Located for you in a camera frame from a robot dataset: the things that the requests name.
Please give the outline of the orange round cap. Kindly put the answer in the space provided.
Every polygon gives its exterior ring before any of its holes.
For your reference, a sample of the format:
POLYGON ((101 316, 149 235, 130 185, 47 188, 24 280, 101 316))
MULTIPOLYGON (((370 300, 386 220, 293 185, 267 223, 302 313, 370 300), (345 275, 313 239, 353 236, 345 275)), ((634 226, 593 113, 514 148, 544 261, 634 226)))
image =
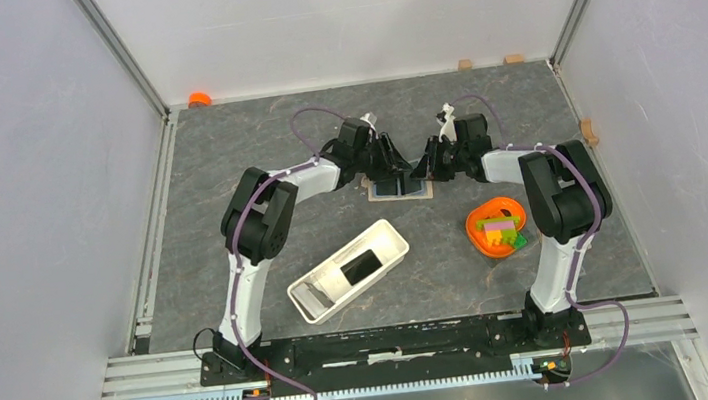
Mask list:
POLYGON ((193 92, 188 96, 187 107, 194 109, 195 107, 210 106, 212 98, 204 92, 193 92))

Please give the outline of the coloured toy blocks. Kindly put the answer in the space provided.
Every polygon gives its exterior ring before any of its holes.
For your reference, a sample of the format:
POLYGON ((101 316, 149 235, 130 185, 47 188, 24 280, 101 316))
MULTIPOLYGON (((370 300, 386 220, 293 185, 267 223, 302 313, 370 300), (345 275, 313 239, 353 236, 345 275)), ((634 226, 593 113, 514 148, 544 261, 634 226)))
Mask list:
POLYGON ((476 221, 478 245, 489 256, 503 257, 522 248, 527 240, 521 234, 520 217, 502 216, 476 221))

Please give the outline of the orange bowl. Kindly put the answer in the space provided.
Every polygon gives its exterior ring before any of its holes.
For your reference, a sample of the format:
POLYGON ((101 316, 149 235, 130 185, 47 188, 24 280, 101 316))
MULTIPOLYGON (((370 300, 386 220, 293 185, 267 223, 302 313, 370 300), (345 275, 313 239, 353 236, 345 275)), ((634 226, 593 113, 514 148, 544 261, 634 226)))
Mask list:
POLYGON ((526 220, 522 204, 511 197, 499 196, 468 214, 466 233, 484 256, 503 259, 528 244, 523 234, 526 220))

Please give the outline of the beige leather card holder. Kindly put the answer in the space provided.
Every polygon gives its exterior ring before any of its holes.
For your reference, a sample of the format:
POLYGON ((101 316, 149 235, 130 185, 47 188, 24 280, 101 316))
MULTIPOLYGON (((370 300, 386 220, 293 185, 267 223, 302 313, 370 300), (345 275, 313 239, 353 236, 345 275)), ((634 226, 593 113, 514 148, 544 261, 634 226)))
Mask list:
POLYGON ((412 200, 429 200, 434 196, 432 183, 423 179, 410 178, 401 175, 390 180, 372 182, 363 178, 361 186, 366 189, 369 202, 403 202, 412 200))

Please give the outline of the wooden block left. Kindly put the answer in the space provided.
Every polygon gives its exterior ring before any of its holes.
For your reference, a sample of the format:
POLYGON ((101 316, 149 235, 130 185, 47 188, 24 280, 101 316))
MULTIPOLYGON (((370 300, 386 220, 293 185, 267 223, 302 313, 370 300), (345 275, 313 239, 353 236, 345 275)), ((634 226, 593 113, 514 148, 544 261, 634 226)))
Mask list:
POLYGON ((474 65, 470 59, 465 58, 465 59, 459 60, 457 66, 458 66, 459 71, 466 71, 466 70, 471 70, 474 65))

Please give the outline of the wooden block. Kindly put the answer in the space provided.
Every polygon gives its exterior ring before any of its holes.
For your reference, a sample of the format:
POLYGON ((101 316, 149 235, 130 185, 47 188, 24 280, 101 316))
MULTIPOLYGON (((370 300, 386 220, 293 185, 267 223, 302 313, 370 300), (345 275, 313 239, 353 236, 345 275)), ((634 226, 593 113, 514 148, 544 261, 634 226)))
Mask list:
POLYGON ((509 54, 504 57, 503 59, 503 64, 505 65, 510 65, 510 64, 519 64, 519 63, 524 63, 525 62, 525 57, 523 54, 509 54))
POLYGON ((466 70, 471 70, 474 65, 470 59, 465 58, 465 59, 459 60, 457 66, 458 66, 459 71, 466 71, 466 70))

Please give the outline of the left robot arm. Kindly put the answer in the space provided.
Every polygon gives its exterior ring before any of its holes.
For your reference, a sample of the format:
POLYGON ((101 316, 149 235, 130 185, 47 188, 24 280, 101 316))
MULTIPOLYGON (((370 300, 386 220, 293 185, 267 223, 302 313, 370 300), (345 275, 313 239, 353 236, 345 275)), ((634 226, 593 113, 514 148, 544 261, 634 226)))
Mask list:
POLYGON ((260 310, 267 273, 285 246, 295 207, 316 195, 332 193, 365 175, 370 181, 391 179, 409 170, 387 133, 377 132, 376 117, 365 113, 345 118, 336 138, 303 163, 265 171, 244 171, 225 210, 221 233, 226 238, 230 280, 213 350, 223 368, 240 381, 260 372, 260 310))

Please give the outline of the black credit card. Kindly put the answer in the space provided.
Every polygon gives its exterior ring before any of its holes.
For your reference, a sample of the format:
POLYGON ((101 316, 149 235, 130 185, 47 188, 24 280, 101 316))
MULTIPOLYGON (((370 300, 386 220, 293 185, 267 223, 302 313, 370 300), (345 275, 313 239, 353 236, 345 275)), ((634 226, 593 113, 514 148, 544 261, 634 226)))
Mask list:
POLYGON ((428 182, 424 179, 404 178, 400 182, 400 192, 404 196, 426 196, 428 191, 428 182))
POLYGON ((373 186, 373 195, 377 199, 394 199, 401 197, 400 184, 396 178, 392 180, 384 180, 375 182, 373 186))
POLYGON ((379 271, 383 266, 373 250, 363 251, 341 266, 341 272, 351 286, 355 286, 379 271))

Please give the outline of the curved wooden piece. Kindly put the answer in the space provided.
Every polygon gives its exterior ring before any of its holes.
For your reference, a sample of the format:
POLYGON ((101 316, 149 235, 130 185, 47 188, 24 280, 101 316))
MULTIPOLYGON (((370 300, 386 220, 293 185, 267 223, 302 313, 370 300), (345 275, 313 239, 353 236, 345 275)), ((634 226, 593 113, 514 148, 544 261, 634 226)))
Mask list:
POLYGON ((594 148, 600 142, 600 137, 597 136, 593 127, 593 121, 589 118, 583 118, 579 122, 579 130, 588 147, 594 148))

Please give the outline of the wooden block right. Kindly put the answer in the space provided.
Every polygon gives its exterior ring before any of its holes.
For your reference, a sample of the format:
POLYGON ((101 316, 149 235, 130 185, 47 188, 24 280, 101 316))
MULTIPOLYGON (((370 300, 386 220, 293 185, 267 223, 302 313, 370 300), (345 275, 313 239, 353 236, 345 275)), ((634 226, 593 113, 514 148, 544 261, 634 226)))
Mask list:
POLYGON ((525 62, 525 57, 523 54, 509 54, 504 57, 503 59, 503 64, 505 65, 510 65, 510 64, 519 64, 519 63, 524 63, 525 62))

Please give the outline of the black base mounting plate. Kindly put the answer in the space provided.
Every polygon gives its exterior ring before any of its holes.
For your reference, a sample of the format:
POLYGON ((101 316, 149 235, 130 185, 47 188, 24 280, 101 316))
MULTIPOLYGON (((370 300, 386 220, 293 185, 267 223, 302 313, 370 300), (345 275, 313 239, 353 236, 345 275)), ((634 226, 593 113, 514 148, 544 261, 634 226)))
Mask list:
POLYGON ((240 371, 208 352, 200 381, 210 388, 266 380, 273 397, 501 371, 513 355, 587 346, 591 334, 579 319, 538 338, 528 336, 521 312, 269 340, 251 351, 266 370, 249 362, 240 371))

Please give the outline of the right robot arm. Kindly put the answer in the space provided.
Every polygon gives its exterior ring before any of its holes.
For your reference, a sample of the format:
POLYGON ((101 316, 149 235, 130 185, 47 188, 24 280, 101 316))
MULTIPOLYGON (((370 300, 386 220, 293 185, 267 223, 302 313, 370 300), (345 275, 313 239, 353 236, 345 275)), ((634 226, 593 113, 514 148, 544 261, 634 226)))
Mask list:
POLYGON ((446 182, 464 173, 480 183, 524 187, 541 257, 525 297, 523 334, 533 346, 550 347, 564 329, 579 325, 574 288, 585 250, 613 211, 610 191, 580 140, 496 148, 480 113, 439 122, 412 176, 446 182))

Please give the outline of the white plastic tray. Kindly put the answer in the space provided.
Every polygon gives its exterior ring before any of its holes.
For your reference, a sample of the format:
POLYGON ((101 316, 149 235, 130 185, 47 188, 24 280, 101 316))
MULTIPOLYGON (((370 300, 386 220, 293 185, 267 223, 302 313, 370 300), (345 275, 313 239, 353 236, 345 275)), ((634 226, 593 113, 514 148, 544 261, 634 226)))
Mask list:
POLYGON ((292 282, 287 296, 306 322, 321 325, 386 276, 409 250, 399 231, 380 219, 292 282))

